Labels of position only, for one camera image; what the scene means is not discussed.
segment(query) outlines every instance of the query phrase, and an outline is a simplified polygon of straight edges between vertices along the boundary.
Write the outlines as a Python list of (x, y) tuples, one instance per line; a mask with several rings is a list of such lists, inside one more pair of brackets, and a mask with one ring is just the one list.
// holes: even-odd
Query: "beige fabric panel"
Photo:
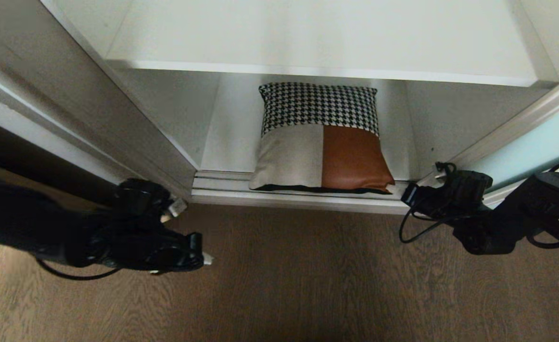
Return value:
[(295, 125), (275, 128), (260, 142), (250, 188), (266, 184), (321, 187), (324, 126)]

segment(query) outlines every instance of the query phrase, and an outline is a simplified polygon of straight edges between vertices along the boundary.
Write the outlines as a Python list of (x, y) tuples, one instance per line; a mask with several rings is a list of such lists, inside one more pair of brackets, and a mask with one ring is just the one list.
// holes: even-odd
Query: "houndstooth fabric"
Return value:
[(306, 124), (354, 127), (379, 136), (377, 89), (290, 82), (262, 85), (258, 91), (265, 102), (263, 136), (274, 128)]

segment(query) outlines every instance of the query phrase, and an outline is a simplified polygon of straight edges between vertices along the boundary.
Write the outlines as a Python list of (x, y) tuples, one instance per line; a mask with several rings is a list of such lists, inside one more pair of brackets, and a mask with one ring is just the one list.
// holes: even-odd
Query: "brown leather panel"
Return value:
[(324, 126), (321, 186), (379, 189), (395, 184), (379, 138), (359, 128)]

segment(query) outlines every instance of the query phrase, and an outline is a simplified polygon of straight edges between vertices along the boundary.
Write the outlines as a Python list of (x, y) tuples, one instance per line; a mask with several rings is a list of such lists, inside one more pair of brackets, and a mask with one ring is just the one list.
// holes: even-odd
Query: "white shelf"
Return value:
[(114, 67), (531, 86), (558, 77), (507, 1), (133, 0)]
[(406, 84), (396, 80), (223, 74), (210, 121), (201, 170), (253, 172), (260, 143), (264, 103), (258, 87), (268, 82), (369, 86), (378, 90), (381, 149), (396, 180), (418, 179), (418, 165)]

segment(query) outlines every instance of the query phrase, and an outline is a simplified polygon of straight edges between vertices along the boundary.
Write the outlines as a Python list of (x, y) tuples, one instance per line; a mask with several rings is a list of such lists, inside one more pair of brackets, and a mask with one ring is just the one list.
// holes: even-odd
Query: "light blue wall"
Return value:
[(559, 162), (559, 114), (483, 160), (462, 167), (493, 177), (490, 191), (523, 180)]

